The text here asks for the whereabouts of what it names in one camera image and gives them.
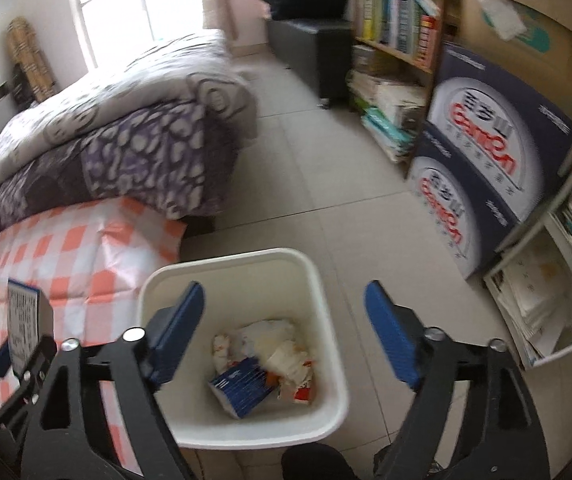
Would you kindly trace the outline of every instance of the person's leg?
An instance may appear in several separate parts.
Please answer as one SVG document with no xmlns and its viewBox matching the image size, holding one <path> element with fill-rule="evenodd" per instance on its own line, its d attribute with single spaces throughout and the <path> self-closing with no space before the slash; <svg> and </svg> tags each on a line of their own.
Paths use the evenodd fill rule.
<svg viewBox="0 0 572 480">
<path fill-rule="evenodd" d="M 303 444 L 282 455 L 284 480 L 359 480 L 342 454 L 325 444 Z"/>
</svg>

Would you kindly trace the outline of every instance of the white window frame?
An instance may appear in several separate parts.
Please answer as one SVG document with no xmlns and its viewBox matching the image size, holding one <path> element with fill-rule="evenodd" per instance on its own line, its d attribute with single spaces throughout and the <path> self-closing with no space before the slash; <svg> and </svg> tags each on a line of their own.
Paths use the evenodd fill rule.
<svg viewBox="0 0 572 480">
<path fill-rule="evenodd" d="M 98 68 L 97 60 L 95 58 L 95 53 L 93 51 L 93 44 L 90 41 L 90 36 L 88 35 L 88 29 L 86 28 L 86 20 L 84 19 L 84 13 L 82 12 L 83 7 L 92 2 L 93 0 L 88 0 L 82 3 L 81 0 L 70 0 L 70 6 L 73 12 L 73 20 L 75 23 L 75 28 L 77 30 L 77 36 L 79 37 L 79 45 L 82 49 L 82 54 L 84 60 L 86 61 L 86 67 L 89 70 Z M 150 29 L 150 36 L 155 39 L 153 34 L 153 27 L 150 21 L 150 15 L 148 13 L 148 6 L 146 0 L 141 0 L 144 13 L 146 14 L 146 19 L 148 20 L 148 28 Z"/>
</svg>

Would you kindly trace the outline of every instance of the bed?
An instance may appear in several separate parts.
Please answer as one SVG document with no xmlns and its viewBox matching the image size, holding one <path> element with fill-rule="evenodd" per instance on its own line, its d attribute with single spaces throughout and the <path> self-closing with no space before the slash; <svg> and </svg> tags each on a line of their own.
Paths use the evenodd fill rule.
<svg viewBox="0 0 572 480">
<path fill-rule="evenodd" d="M 256 101 L 221 31 L 156 44 L 13 117 L 0 133 L 0 232 L 43 211 L 128 196 L 167 219 L 221 212 Z"/>
</svg>

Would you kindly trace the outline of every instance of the purple patterned blanket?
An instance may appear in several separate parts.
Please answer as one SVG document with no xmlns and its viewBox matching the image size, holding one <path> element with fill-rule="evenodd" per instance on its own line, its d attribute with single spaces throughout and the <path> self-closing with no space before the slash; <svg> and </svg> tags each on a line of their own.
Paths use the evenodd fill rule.
<svg viewBox="0 0 572 480">
<path fill-rule="evenodd" d="M 0 185 L 0 232 L 37 213 L 130 196 L 169 219 L 221 211 L 239 136 L 197 101 L 142 108 L 49 150 Z"/>
</svg>

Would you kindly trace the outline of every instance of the black stool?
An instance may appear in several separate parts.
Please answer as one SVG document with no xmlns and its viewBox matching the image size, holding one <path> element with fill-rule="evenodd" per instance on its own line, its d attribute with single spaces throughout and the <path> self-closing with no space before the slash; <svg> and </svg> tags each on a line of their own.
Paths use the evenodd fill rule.
<svg viewBox="0 0 572 480">
<path fill-rule="evenodd" d="M 267 20 L 268 43 L 328 108 L 348 97 L 352 28 L 346 20 Z"/>
</svg>

